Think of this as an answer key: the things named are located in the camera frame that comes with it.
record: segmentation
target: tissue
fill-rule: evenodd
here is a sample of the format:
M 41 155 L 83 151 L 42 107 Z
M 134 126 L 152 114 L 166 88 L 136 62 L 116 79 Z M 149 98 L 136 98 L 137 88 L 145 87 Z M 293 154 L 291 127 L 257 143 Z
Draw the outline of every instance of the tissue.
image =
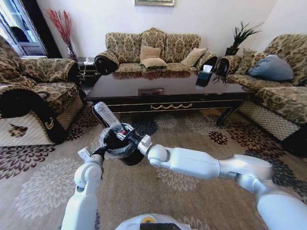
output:
M 210 66 L 210 65 L 204 65 L 203 66 L 203 71 L 204 72 L 210 73 L 211 70 L 212 70 L 212 66 Z

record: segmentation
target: coffee table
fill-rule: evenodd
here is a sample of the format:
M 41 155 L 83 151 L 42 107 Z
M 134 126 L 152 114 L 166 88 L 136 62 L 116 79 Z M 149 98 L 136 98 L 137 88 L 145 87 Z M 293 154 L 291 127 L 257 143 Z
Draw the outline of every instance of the coffee table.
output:
M 85 100 L 102 101 L 113 113 L 225 108 L 217 120 L 217 126 L 222 126 L 254 92 L 219 78 L 213 74 L 209 80 L 200 80 L 196 73 L 189 73 L 175 78 L 119 79 L 110 74 L 100 77 Z

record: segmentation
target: sofa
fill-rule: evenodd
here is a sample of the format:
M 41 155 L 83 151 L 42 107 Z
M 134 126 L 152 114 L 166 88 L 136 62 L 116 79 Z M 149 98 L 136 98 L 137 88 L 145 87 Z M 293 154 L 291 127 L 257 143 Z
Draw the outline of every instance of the sofa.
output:
M 95 64 L 100 74 L 113 73 L 116 79 L 188 77 L 189 72 L 201 70 L 204 64 L 215 66 L 217 62 L 218 57 L 207 50 L 191 68 L 180 63 L 200 42 L 197 34 L 166 34 L 156 28 L 140 34 L 107 33 L 107 51 L 95 57 Z M 168 66 L 157 69 L 141 66 L 141 45 L 160 48 L 160 58 Z
M 294 154 L 306 155 L 307 35 L 280 35 L 263 53 L 286 60 L 293 70 L 294 79 L 276 82 L 256 79 L 248 73 L 236 74 L 243 62 L 241 56 L 221 58 L 217 74 L 255 91 L 255 95 L 239 111 L 282 141 Z
M 20 59 L 0 37 L 0 146 L 61 143 L 83 107 L 78 64 Z

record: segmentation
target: table drawer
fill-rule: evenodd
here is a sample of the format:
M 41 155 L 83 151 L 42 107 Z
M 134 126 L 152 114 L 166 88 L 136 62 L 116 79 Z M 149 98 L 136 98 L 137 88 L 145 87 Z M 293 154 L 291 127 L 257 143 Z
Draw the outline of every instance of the table drawer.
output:
M 149 112 L 149 111 L 169 111 L 169 110 L 189 110 L 203 108 L 223 108 L 229 105 L 223 105 L 222 101 L 204 101 L 204 102 L 175 102 L 175 103 L 148 103 L 148 104 L 123 104 L 108 105 L 113 113 L 129 112 Z

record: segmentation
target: floral rug pattern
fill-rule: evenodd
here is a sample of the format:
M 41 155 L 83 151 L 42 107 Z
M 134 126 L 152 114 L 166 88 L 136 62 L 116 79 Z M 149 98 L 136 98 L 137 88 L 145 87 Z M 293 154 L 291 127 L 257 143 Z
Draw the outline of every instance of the floral rug pattern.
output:
M 307 160 L 288 153 L 267 132 L 233 114 L 216 126 L 218 110 L 121 114 L 140 136 L 174 148 L 205 151 L 218 159 L 246 154 L 273 165 L 273 182 L 307 204 Z M 99 147 L 102 126 L 87 106 L 60 145 L 0 147 L 0 229 L 59 229 L 74 173 L 82 165 L 77 151 Z M 95 230 L 112 230 L 144 213 L 171 215 L 199 230 L 266 229 L 253 195 L 232 181 L 200 180 L 154 168 L 144 158 L 136 166 L 105 155 Z

